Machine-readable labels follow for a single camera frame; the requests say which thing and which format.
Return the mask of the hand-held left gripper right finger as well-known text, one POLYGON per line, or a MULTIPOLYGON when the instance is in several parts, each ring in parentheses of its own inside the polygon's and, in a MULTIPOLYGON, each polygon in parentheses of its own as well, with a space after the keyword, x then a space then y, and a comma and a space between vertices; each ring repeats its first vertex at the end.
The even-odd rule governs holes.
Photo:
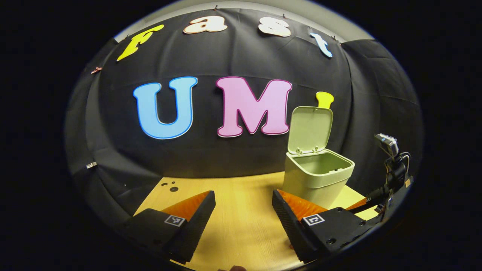
POLYGON ((336 254, 373 227, 372 219, 362 219, 342 207, 327 210, 280 189, 273 191, 272 206, 304 263, 336 254))

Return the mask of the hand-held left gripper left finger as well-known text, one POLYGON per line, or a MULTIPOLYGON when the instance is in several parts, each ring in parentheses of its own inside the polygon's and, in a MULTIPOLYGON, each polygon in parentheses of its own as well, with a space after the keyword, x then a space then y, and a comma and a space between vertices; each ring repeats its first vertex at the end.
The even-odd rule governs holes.
POLYGON ((157 256, 186 264, 215 206, 215 192, 207 190, 161 211, 146 208, 122 223, 122 236, 157 256))

